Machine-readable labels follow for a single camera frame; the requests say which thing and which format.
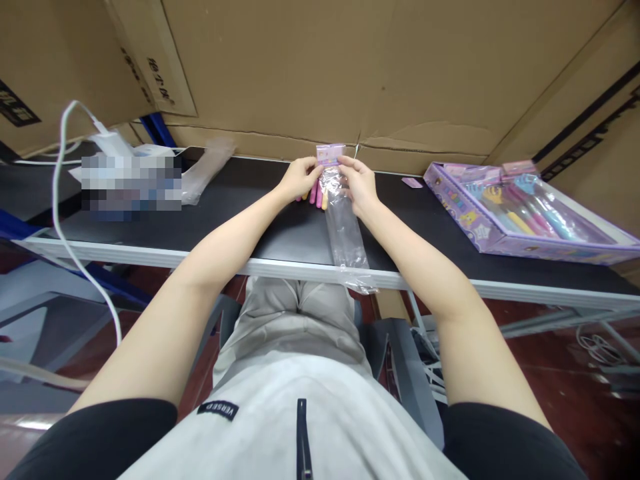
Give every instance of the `black sleeve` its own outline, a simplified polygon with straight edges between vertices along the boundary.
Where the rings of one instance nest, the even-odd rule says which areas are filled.
[[[171,430],[175,406],[131,399],[78,410],[54,424],[7,480],[118,478]]]
[[[443,426],[444,454],[469,480],[587,480],[556,434],[519,413],[457,403]]]

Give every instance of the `purple box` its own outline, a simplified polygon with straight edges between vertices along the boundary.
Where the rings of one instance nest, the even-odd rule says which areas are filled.
[[[640,257],[640,240],[604,220],[562,192],[546,185],[574,212],[596,225],[616,244],[574,242],[506,230],[482,203],[470,195],[454,176],[455,169],[475,165],[430,164],[424,180],[444,208],[464,230],[478,251],[493,255],[510,255],[545,260],[562,260],[596,265],[613,265]]]

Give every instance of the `forearm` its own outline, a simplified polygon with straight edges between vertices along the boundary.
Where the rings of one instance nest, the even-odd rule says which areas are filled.
[[[218,294],[286,202],[274,190],[200,241],[70,411],[140,397],[178,405]]]
[[[496,405],[550,428],[491,312],[460,269],[381,204],[363,221],[436,318],[449,404]]]
[[[244,266],[288,200],[277,189],[208,234],[171,276],[192,287],[222,289]]]
[[[486,309],[460,269],[382,203],[366,209],[362,221],[436,317],[460,318]]]

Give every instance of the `red floor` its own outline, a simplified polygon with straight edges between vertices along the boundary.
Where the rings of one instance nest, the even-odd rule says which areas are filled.
[[[168,269],[134,267],[130,282],[154,294]],[[245,278],[236,276],[224,293],[244,301]],[[377,304],[359,296],[365,321],[373,321]],[[542,305],[487,300],[498,324],[530,318],[548,311]],[[421,305],[422,313],[426,309]],[[123,332],[138,315],[123,314]],[[640,402],[616,399],[606,383],[598,381],[589,357],[575,342],[575,331],[542,333],[508,340],[552,428],[566,442],[591,480],[632,478],[639,466]],[[115,346],[113,326],[102,330],[60,373],[83,378],[95,374]],[[211,370],[219,349],[218,336],[210,337],[191,375],[179,406],[182,419],[209,394]],[[387,386],[385,372],[381,383]]]

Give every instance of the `black tabletop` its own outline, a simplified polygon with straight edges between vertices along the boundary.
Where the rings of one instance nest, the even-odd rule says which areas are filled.
[[[65,156],[65,160],[80,160],[83,156],[94,155],[94,142],[82,142],[80,146]],[[3,165],[0,167],[0,209],[22,221],[28,221],[51,208],[51,176],[56,157],[36,155],[29,161],[46,162],[42,165]],[[80,193],[80,182],[68,170],[79,165],[65,165],[60,174],[58,196],[60,202]]]
[[[211,230],[262,197],[279,182],[287,163],[231,158],[204,190],[196,206],[149,212],[128,223],[94,222],[81,211],[62,224],[70,240],[189,251]],[[380,200],[418,235],[474,280],[640,295],[608,267],[479,253],[427,188],[411,189],[400,175],[376,174]],[[397,271],[361,224],[369,266]],[[288,205],[267,229],[253,258],[332,265],[325,214],[306,202]]]

